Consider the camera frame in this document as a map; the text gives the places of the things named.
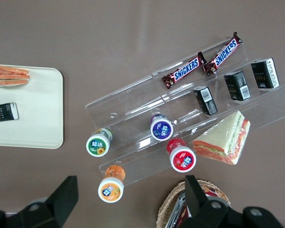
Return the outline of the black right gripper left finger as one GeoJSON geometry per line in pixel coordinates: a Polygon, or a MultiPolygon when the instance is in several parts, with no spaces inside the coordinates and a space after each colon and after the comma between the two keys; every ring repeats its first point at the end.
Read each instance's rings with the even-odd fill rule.
{"type": "Polygon", "coordinates": [[[0,228],[61,228],[78,202],[77,176],[68,176],[44,201],[11,216],[0,210],[0,228]]]}

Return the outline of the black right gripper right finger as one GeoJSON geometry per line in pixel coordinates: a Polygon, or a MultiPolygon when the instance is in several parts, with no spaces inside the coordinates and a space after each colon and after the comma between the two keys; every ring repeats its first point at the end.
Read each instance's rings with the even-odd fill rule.
{"type": "Polygon", "coordinates": [[[182,228],[283,227],[267,209],[252,206],[239,213],[217,198],[209,199],[193,175],[185,177],[185,195],[191,217],[182,223],[182,228]]]}

